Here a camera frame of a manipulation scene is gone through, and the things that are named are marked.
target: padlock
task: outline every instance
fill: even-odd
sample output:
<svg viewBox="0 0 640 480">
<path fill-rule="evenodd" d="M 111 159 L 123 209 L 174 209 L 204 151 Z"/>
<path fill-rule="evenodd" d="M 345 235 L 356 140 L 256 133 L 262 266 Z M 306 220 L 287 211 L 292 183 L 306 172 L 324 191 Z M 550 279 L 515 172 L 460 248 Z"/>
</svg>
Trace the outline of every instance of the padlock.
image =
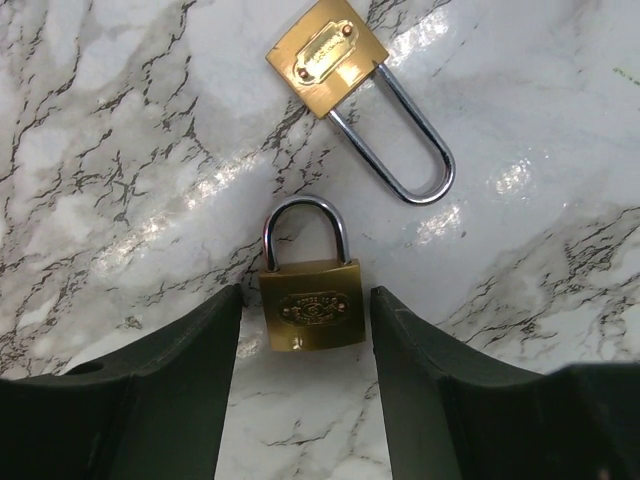
<svg viewBox="0 0 640 480">
<path fill-rule="evenodd" d="M 400 199 L 412 205 L 430 205 L 453 185 L 455 161 L 445 141 L 384 64 L 388 56 L 346 0 L 318 0 L 271 49 L 267 61 L 316 116 L 329 116 Z M 374 72 L 442 158 L 444 175 L 426 192 L 414 193 L 402 185 L 337 109 Z"/>
<path fill-rule="evenodd" d="M 296 205 L 312 205 L 329 218 L 338 258 L 278 264 L 273 230 L 280 215 Z M 289 197 L 267 218 L 262 241 L 266 269 L 260 291 L 273 350 L 321 350 L 365 340 L 360 262 L 349 254 L 344 221 L 331 203 L 312 195 Z"/>
</svg>

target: padlock body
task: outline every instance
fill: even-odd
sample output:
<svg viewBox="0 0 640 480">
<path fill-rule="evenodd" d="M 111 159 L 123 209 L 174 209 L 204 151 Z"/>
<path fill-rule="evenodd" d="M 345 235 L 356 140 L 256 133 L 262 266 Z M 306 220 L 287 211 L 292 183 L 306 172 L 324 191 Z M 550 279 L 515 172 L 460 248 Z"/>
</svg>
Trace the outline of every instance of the padlock body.
<svg viewBox="0 0 640 480">
<path fill-rule="evenodd" d="M 267 54 L 267 61 L 322 118 L 388 56 L 346 0 L 318 0 Z"/>
<path fill-rule="evenodd" d="M 259 278 L 273 350 L 322 350 L 365 340 L 358 260 L 292 263 Z"/>
</svg>

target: marble surface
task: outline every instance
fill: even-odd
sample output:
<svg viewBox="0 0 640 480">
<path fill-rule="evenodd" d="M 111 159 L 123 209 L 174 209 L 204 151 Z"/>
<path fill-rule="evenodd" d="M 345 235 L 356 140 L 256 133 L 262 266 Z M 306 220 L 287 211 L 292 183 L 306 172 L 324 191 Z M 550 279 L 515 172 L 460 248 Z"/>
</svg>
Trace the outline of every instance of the marble surface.
<svg viewBox="0 0 640 480">
<path fill-rule="evenodd" d="M 0 372 L 62 372 L 242 283 L 216 478 L 388 479 L 369 343 L 270 352 L 260 228 L 342 211 L 365 288 L 546 372 L 640 359 L 636 0 L 358 0 L 459 175 L 399 202 L 264 55 L 305 0 L 0 2 Z M 365 84 L 341 107 L 411 187 L 436 172 Z M 332 254 L 313 212 L 283 261 Z"/>
</svg>

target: dark green plastic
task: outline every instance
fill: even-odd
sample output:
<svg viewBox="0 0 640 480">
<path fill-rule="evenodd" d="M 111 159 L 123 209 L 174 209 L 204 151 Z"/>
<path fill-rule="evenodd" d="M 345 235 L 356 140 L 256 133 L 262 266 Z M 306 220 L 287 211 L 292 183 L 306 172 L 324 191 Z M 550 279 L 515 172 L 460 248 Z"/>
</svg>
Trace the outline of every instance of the dark green plastic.
<svg viewBox="0 0 640 480">
<path fill-rule="evenodd" d="M 67 375 L 0 381 L 0 478 L 211 480 L 241 309 L 226 287 Z"/>
<path fill-rule="evenodd" d="M 638 480 L 640 366 L 549 376 L 475 351 L 386 289 L 371 296 L 393 480 Z"/>
</svg>

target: silver shackle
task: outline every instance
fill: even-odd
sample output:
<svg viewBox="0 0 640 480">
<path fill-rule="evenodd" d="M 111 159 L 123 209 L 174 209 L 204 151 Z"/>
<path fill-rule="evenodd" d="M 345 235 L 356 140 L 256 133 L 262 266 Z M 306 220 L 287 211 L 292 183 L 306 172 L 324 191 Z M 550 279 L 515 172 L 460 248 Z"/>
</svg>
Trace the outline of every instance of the silver shackle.
<svg viewBox="0 0 640 480">
<path fill-rule="evenodd" d="M 380 175 L 384 183 L 386 183 L 391 191 L 401 200 L 411 205 L 431 205 L 444 197 L 453 185 L 453 181 L 456 178 L 456 163 L 453 159 L 453 154 L 451 150 L 449 150 L 447 143 L 442 139 L 433 125 L 431 125 L 429 120 L 427 120 L 427 117 L 422 113 L 418 105 L 411 99 L 395 75 L 391 73 L 391 70 L 389 70 L 384 63 L 381 63 L 376 67 L 375 72 L 385 81 L 395 97 L 400 101 L 400 105 L 402 105 L 409 114 L 420 131 L 429 139 L 429 142 L 438 150 L 442 160 L 442 166 L 444 167 L 444 176 L 435 187 L 424 193 L 411 192 L 393 176 L 382 160 L 378 158 L 371 147 L 369 147 L 358 132 L 349 124 L 347 119 L 338 112 L 337 108 L 332 109 L 328 116 L 347 136 L 351 144 L 358 153 L 362 155 L 371 168 Z"/>
<path fill-rule="evenodd" d="M 344 226 L 342 215 L 333 204 L 324 198 L 314 195 L 296 195 L 288 197 L 276 208 L 273 209 L 267 221 L 264 223 L 262 230 L 262 251 L 264 253 L 265 263 L 268 272 L 277 272 L 279 270 L 278 260 L 273 248 L 273 231 L 280 215 L 286 210 L 297 205 L 311 205 L 319 208 L 324 213 L 333 227 L 333 234 L 336 239 L 336 247 L 338 250 L 338 259 L 343 265 L 351 263 L 351 254 L 349 253 L 349 242 L 347 239 L 347 229 Z"/>
</svg>

